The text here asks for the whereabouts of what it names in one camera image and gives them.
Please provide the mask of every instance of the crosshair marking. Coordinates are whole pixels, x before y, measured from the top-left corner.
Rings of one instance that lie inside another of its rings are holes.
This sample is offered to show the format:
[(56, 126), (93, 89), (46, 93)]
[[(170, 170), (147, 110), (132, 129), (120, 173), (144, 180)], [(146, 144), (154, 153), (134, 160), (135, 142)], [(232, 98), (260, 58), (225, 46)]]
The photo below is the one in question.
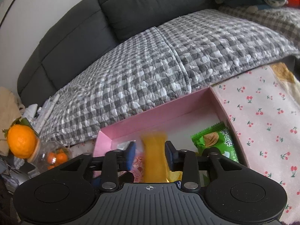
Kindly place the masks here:
[(147, 189), (147, 190), (152, 190), (152, 189), (155, 189), (153, 186), (151, 186), (151, 185), (149, 185), (149, 186), (147, 186), (145, 189)]

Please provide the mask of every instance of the green leaf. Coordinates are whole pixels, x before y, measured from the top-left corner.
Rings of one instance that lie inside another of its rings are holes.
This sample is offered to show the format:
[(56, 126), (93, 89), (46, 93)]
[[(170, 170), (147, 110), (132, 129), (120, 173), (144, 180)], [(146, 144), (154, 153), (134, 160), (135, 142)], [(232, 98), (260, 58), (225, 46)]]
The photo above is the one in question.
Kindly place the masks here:
[(2, 129), (2, 132), (4, 133), (4, 138), (7, 138), (8, 129)]
[(31, 128), (33, 130), (33, 132), (35, 133), (35, 135), (38, 137), (38, 133), (34, 130), (34, 128), (31, 126), (30, 122), (28, 121), (27, 118), (23, 118), (20, 123), (20, 125), (25, 125), (28, 126), (29, 128)]
[(15, 125), (15, 124), (18, 124), (18, 123), (20, 122), (20, 119), (21, 119), (21, 117), (16, 118), (16, 119), (13, 121), (13, 123), (11, 124), (11, 126), (13, 126), (13, 125)]

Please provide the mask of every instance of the checkered blanket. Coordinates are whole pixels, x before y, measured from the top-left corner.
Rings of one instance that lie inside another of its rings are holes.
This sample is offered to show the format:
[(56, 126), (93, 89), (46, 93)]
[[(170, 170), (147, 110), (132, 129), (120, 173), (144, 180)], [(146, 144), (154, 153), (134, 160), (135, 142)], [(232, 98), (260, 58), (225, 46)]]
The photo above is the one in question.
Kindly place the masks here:
[(150, 28), (120, 44), (60, 89), (41, 131), (76, 144), (100, 128), (259, 65), (299, 55), (277, 32), (216, 10)]
[(283, 34), (300, 48), (300, 9), (282, 7), (263, 9), (255, 13), (247, 12), (247, 7), (230, 8), (220, 6), (219, 11), (248, 19)]

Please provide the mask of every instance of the pink cardboard box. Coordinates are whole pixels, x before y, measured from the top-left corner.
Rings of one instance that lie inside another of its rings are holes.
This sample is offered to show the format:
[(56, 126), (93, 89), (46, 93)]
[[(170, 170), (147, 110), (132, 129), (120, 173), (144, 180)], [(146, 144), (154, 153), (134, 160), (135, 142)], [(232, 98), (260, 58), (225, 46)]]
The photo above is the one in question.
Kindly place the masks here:
[(236, 132), (211, 88), (198, 90), (102, 128), (97, 136), (94, 156), (104, 156), (118, 144), (131, 140), (135, 140), (137, 149), (143, 151), (140, 136), (151, 131), (167, 133), (168, 140), (177, 150), (197, 152), (191, 135), (221, 121), (231, 130), (239, 160), (247, 166)]

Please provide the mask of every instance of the yellow snack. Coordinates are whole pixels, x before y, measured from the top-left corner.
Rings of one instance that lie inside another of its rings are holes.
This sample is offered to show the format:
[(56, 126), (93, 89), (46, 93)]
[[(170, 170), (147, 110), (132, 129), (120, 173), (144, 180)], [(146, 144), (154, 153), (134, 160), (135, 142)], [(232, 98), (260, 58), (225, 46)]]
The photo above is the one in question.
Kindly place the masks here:
[(151, 133), (141, 137), (144, 144), (144, 183), (167, 183), (181, 180), (182, 172), (171, 172), (165, 157), (164, 133)]

